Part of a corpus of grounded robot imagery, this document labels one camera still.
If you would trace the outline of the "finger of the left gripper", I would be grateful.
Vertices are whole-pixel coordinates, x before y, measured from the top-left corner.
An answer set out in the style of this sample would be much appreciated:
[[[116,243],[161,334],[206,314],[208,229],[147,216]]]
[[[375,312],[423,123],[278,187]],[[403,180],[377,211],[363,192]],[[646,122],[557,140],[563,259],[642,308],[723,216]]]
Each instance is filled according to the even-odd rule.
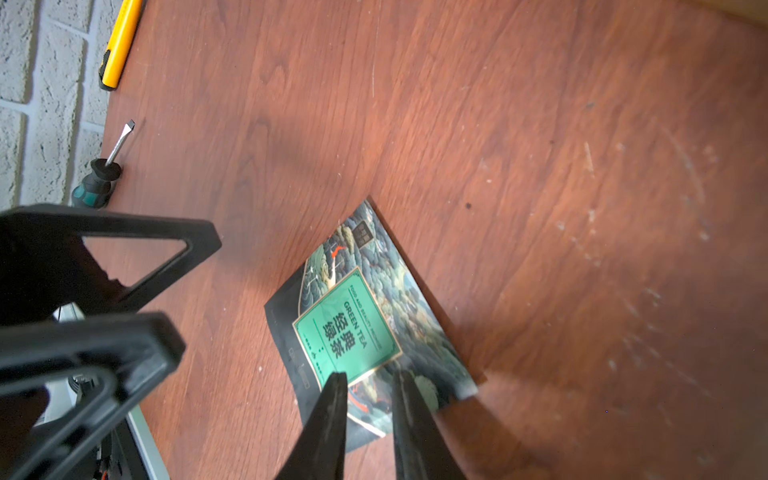
[[[62,479],[179,366],[162,312],[1,331],[1,476]]]
[[[108,276],[87,237],[179,240],[175,256],[126,286]],[[206,220],[38,204],[1,214],[1,324],[49,319],[74,303],[85,315],[137,312],[222,246]]]

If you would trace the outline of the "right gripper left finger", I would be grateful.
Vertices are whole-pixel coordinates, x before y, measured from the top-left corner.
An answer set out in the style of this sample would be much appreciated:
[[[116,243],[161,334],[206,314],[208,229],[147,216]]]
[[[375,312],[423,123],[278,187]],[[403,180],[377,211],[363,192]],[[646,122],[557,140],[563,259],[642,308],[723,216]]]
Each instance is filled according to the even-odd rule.
[[[332,373],[276,479],[343,479],[347,375]]]

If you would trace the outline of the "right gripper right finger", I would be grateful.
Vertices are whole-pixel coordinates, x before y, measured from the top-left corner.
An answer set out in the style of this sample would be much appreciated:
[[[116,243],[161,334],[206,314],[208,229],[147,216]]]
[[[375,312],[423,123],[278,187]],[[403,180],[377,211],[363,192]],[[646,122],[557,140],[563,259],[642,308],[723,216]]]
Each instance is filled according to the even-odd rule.
[[[466,478],[406,371],[394,377],[392,423],[397,479]]]

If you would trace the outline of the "green tea bag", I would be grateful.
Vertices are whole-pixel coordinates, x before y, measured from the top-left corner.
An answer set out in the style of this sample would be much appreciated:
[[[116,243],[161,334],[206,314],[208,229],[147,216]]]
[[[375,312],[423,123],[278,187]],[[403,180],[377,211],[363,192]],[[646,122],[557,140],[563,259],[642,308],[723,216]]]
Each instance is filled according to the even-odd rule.
[[[349,452],[392,433],[400,370],[431,411],[478,391],[368,200],[268,300],[265,314],[303,421],[329,376],[346,375]]]

